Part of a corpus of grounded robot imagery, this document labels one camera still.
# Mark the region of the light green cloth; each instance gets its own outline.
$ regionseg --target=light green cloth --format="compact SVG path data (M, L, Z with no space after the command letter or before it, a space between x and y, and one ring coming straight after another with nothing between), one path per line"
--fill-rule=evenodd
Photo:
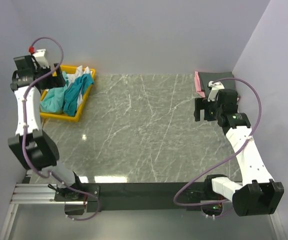
M66 85L49 89L45 98L40 102L40 110L44 113L61 114L63 112L65 91L68 87L68 77L63 71Z

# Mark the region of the pile of clothes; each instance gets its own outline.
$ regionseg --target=pile of clothes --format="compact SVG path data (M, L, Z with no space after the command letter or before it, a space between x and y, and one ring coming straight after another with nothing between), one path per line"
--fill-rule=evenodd
M44 113L65 113L74 117L78 107L83 102L87 88L94 84L94 80L89 67L83 71L83 66L79 66L75 74L67 74L63 71L63 77L66 85L50 89L40 102L40 110Z

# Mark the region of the laundry basket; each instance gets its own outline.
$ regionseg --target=laundry basket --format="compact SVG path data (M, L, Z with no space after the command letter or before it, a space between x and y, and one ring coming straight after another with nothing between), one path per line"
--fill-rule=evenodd
M74 74L76 72L76 68L77 67L76 66L61 65L60 68L61 68L62 71L65 71L67 74ZM94 77L95 77L96 70L91 68L90 72L91 72L92 78L95 79ZM70 122L78 122L79 119L80 119L80 116L82 115L82 111L83 111L83 108L85 106L85 102L86 102L86 99L88 98L88 94L89 94L91 88L92 88L92 84L89 85L89 87L87 88L85 94L83 95L83 102L78 107L75 116L68 116L65 113L54 114L54 113L42 112L42 111L40 111L40 116L42 118L45 118L45 119L60 119L60 120L65 120L65 121L70 121ZM42 101L45 98L47 93L48 93L48 90L43 92L43 94L42 94L42 96L40 98L40 101Z

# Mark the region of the gray cloth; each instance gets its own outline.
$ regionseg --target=gray cloth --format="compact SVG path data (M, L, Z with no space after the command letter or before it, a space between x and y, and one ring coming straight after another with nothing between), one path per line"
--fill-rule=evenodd
M223 78L233 78L234 75L231 71L229 72L198 72L200 80L200 88L205 92L205 96L208 97L210 89L208 88L208 83L210 81L215 81ZM236 85L234 80L223 81L222 84L226 89L236 90Z

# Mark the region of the teal cloth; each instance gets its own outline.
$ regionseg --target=teal cloth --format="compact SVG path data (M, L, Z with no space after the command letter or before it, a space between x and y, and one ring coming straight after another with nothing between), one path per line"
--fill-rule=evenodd
M77 112L77 99L81 91L82 95L85 94L87 88L94 84L92 76L88 73L75 79L75 82L71 84L69 89L65 92L64 96L64 113L68 116L75 116Z
M45 98L40 102L40 109L44 113L61 114L63 112L65 91L68 88L68 77L63 71L63 77L66 81L64 87L55 87L49 89Z

